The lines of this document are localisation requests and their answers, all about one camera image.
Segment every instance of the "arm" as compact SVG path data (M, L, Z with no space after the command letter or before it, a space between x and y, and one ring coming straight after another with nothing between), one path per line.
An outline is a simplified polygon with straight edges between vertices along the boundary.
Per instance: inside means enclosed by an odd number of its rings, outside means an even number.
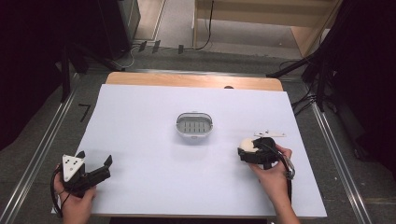
M64 191L61 182L61 175L57 174L54 180L55 191L61 198L62 213L64 214L64 224L85 224L90 219L92 210L92 200L96 195L96 187L85 191L84 197L79 198Z
M291 157L291 150L276 145L276 148L288 158ZM263 170L257 164L249 164L251 170L259 178L262 187L267 193L276 210L276 218L279 223L300 223L299 219L291 207L288 196L287 179L285 177L285 167L281 162L272 169Z

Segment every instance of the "white table surface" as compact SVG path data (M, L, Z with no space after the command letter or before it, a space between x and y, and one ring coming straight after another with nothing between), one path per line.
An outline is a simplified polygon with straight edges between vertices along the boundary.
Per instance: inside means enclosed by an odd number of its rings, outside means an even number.
M202 140L177 134L184 112L210 115ZM81 140L86 171L112 155L111 177L97 186L92 213L147 217L268 217L275 211L237 154L255 132L273 130L293 150L292 205L298 217L326 217L304 144L283 91L103 85Z

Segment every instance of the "table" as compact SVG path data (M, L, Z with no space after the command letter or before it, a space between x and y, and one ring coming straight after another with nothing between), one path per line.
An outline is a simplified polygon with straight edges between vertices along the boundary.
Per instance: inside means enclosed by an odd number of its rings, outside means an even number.
M194 36L197 20L209 19L211 0L195 0ZM242 21L292 26L294 38L303 57L330 28L342 0L215 0L213 20Z
M244 90L224 90L225 86ZM183 139L176 132L178 113L192 108L214 120L214 129L205 139ZM239 160L236 150L242 138L253 138L253 131L263 123L265 128L285 131L288 136L276 141L293 148L296 214L326 217L290 101L278 80L110 74L78 147L86 152L87 171L100 166L108 154L113 156L112 176L98 186L92 213L111 217L274 216L257 177Z

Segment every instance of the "human hand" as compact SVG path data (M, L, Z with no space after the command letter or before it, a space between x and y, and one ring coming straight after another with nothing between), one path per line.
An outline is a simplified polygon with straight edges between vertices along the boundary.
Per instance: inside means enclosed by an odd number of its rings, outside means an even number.
M54 179L54 188L61 198L64 224L85 224L91 216L92 200L96 195L96 186L85 191L84 197L79 198L64 191L61 182L61 174L58 173Z
M276 145L276 148L286 157L291 157L291 150ZM262 187L270 198L271 202L280 197L288 196L287 178L285 176L286 168L282 162L278 162L273 168L263 170L258 164L249 164L250 169L259 178Z

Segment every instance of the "gray floor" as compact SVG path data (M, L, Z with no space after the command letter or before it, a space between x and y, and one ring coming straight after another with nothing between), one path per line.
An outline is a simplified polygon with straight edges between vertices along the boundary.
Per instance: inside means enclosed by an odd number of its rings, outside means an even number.
M176 0L168 0L167 4L171 4L172 1ZM175 35L180 33L170 32L170 34L172 34L170 37L180 37L190 41L184 35ZM162 44L162 47L173 46L169 37L165 38L165 35L162 36L162 43L165 44ZM216 38L216 35L214 35L212 48L218 41ZM275 46L271 47L271 43L274 44L276 42L269 41L272 38L275 39L271 36L267 37L268 43L264 43L264 45L274 48ZM238 40L238 38L233 40L233 42L238 41L244 42L243 40ZM224 51L233 52L233 50L238 49L233 47L233 43L230 44L226 48L229 51ZM258 53L243 52L242 54L210 51L185 51L183 54L177 54L176 49L160 49L159 52L152 54L151 50L151 48L146 48L143 52L135 50L134 64L127 68L127 71L135 69L210 71L256 77L273 73L279 69L281 63L290 58L298 58L293 53L286 50L282 51L281 49L273 49L273 52L278 53L278 55L272 55L269 53L271 50L266 49L256 49ZM118 62L128 64L131 61L132 58L125 55ZM99 88L102 83L105 83L109 73L101 64L90 62L90 66L88 74L80 76L75 98L37 176L34 178L33 185L30 187L14 223L61 223L55 215L50 213L49 183L51 171L60 162L63 154L74 154L76 151L92 114ZM299 75L302 72L303 68L281 78L282 85L288 93L291 102L299 100L306 92L304 83L299 79ZM34 156L41 138L60 106L60 98L61 89L49 97L44 106L31 119L17 141L0 151L0 170L2 171L0 174L0 211L6 208L16 184ZM82 122L80 120L86 108L78 106L78 104L92 105L87 118ZM333 134L361 196L366 201L373 223L394 222L396 220L396 213L394 212L396 211L396 182L390 172L377 162L357 160L353 154L353 146L347 138L340 120L330 109L326 109L325 115L331 124ZM305 110L296 119L328 212L328 217L326 218L304 220L304 223L358 223L312 108ZM90 223L108 222L108 217L93 217L90 221Z

